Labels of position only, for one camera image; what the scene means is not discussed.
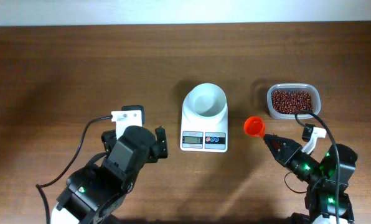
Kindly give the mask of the orange plastic scoop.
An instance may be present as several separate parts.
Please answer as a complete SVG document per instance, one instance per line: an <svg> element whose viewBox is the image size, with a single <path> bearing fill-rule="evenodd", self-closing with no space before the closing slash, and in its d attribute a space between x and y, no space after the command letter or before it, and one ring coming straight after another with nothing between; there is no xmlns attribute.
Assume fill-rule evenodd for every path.
<svg viewBox="0 0 371 224"><path fill-rule="evenodd" d="M265 135L265 122L259 116L251 116L249 117L243 126L245 134L252 136L252 137L261 137L263 138Z"/></svg>

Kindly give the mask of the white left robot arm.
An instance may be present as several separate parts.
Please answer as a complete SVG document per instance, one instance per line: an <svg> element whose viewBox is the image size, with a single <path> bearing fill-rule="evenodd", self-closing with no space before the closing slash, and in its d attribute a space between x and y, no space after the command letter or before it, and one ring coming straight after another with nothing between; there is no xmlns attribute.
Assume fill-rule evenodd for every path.
<svg viewBox="0 0 371 224"><path fill-rule="evenodd" d="M106 223L134 189L147 163L168 157L166 131L128 126L121 136L114 130L101 135L105 151L93 156L66 181L52 210L51 223Z"/></svg>

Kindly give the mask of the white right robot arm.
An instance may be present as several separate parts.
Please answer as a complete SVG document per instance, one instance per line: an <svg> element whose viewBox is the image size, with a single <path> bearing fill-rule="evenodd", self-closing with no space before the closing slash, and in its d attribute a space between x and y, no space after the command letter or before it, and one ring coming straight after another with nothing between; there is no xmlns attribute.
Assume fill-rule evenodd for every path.
<svg viewBox="0 0 371 224"><path fill-rule="evenodd" d="M266 134L263 137L275 160L300 181L308 183L305 207L308 215L293 213L288 223L335 223L336 205L339 222L354 223L349 196L345 193L348 181L355 171L357 153L343 144L330 147L321 162L302 151L302 145L292 139Z"/></svg>

